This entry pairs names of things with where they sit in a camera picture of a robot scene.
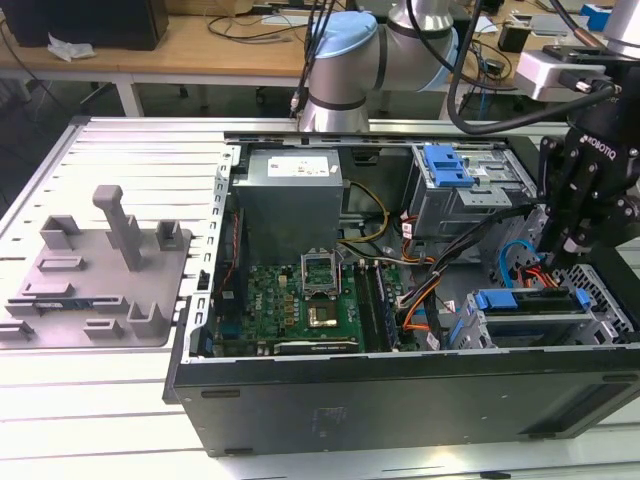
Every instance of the paper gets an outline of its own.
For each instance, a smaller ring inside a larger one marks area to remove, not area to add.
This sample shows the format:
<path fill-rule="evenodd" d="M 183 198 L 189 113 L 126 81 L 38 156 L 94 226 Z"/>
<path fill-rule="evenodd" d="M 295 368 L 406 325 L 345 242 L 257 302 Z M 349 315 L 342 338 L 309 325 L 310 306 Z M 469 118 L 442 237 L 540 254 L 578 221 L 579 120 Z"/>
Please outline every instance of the paper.
<path fill-rule="evenodd" d="M 269 177 L 328 177 L 327 157 L 271 157 L 267 166 Z"/>
<path fill-rule="evenodd" d="M 47 46 L 47 50 L 66 62 L 96 56 L 93 47 L 88 43 L 67 43 L 52 37 L 51 34 L 49 34 L 49 42 L 51 43 Z"/>
<path fill-rule="evenodd" d="M 492 33 L 497 31 L 498 27 L 496 27 L 487 16 L 482 15 L 478 19 L 478 23 L 476 24 L 476 33 Z"/>

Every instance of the blue latch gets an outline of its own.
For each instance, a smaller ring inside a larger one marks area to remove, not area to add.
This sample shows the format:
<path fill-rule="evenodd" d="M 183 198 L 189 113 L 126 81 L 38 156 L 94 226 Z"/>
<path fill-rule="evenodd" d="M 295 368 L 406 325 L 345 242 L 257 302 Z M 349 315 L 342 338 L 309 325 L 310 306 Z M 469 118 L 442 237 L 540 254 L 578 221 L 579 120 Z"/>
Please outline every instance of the blue latch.
<path fill-rule="evenodd" d="M 476 293 L 476 305 L 480 310 L 486 310 L 489 308 L 489 300 L 484 293 Z"/>
<path fill-rule="evenodd" d="M 476 305 L 481 310 L 493 308 L 518 308 L 518 302 L 510 290 L 480 290 L 476 296 Z"/>
<path fill-rule="evenodd" d="M 464 161 L 449 145 L 425 145 L 424 159 L 436 187 L 471 187 L 475 183 L 464 169 Z"/>
<path fill-rule="evenodd" d="M 591 307 L 591 297 L 584 288 L 576 289 L 576 298 L 585 311 L 589 310 L 589 307 Z"/>

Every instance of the white table leg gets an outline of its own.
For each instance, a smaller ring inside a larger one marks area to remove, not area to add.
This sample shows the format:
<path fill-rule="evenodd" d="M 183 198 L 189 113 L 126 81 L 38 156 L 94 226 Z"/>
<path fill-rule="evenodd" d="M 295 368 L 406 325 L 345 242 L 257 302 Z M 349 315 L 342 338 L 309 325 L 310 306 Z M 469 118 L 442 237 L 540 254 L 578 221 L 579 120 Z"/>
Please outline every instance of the white table leg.
<path fill-rule="evenodd" d="M 200 108 L 209 108 L 209 89 L 207 85 L 196 85 L 196 92 Z"/>
<path fill-rule="evenodd" d="M 124 114 L 127 117 L 144 117 L 136 85 L 123 81 L 115 83 L 120 95 L 120 102 L 122 102 L 122 108 L 124 108 Z"/>

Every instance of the workbench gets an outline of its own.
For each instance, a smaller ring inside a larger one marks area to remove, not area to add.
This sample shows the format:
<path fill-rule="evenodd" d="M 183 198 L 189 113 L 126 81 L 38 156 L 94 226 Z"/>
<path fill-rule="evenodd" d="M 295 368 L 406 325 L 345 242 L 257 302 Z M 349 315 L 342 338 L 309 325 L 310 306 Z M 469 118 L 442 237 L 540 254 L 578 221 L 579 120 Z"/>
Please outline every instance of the workbench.
<path fill-rule="evenodd" d="M 538 143 L 566 128 L 540 123 L 514 133 Z M 0 220 L 0 300 L 15 293 L 42 247 L 38 231 L 47 216 L 73 215 L 80 228 L 106 228 L 91 196 L 98 184 L 111 183 L 122 186 L 124 210 L 140 228 L 172 218 L 196 236 L 177 320 L 196 288 L 223 132 L 294 129 L 289 120 L 259 119 L 106 118 L 70 125 Z M 440 121 L 372 121 L 371 129 L 455 132 Z M 640 242 L 620 250 L 640 271 Z M 574 440 L 214 460 L 182 407 L 161 400 L 174 334 L 160 348 L 0 351 L 0 478 L 475 479 L 488 471 L 512 478 L 638 477 L 640 400 Z M 424 406 L 437 408 L 429 398 Z"/>
<path fill-rule="evenodd" d="M 521 13 L 542 13 L 532 3 L 507 0 L 493 21 L 499 24 L 513 10 Z M 250 23 L 257 17 L 243 17 Z M 253 35 L 282 28 L 257 23 L 248 27 L 234 26 L 234 35 Z M 306 29 L 297 30 L 304 38 Z M 96 48 L 93 58 L 67 63 L 51 54 L 45 47 L 23 48 L 11 36 L 10 42 L 18 57 L 41 80 L 109 82 L 116 85 L 120 100 L 128 117 L 144 116 L 138 83 L 189 84 L 189 85 L 242 85 L 255 87 L 293 87 L 298 84 L 303 65 L 303 44 L 293 34 L 292 41 L 254 45 L 237 43 L 211 34 L 203 16 L 176 16 L 169 19 L 169 28 L 158 47 L 151 52 L 114 48 Z M 498 33 L 476 35 L 490 46 L 496 47 Z M 540 49 L 552 43 L 550 37 L 529 36 L 526 49 Z M 494 52 L 483 52 L 487 58 L 500 59 Z M 513 81 L 520 58 L 519 54 L 506 54 L 513 64 L 513 71 L 503 83 Z M 477 64 L 473 55 L 468 55 L 464 72 L 474 77 Z M 0 46 L 0 78 L 30 80 L 31 77 L 13 59 L 8 49 Z M 200 89 L 206 103 L 205 90 Z"/>

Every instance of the blue cable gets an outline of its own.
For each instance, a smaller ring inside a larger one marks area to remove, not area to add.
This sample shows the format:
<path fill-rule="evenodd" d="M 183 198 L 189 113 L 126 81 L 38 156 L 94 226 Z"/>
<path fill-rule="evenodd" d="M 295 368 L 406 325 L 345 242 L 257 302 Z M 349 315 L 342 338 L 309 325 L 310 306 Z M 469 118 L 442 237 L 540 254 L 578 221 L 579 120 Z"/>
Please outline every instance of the blue cable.
<path fill-rule="evenodd" d="M 509 276 L 509 270 L 507 269 L 507 251 L 513 247 L 514 245 L 522 245 L 527 250 L 533 252 L 538 260 L 542 260 L 542 256 L 536 252 L 536 248 L 531 245 L 531 243 L 526 240 L 513 240 L 509 243 L 506 243 L 502 250 L 500 250 L 499 263 L 500 263 L 500 274 L 502 275 L 502 280 L 504 281 L 504 286 L 507 288 L 513 288 L 513 281 Z"/>

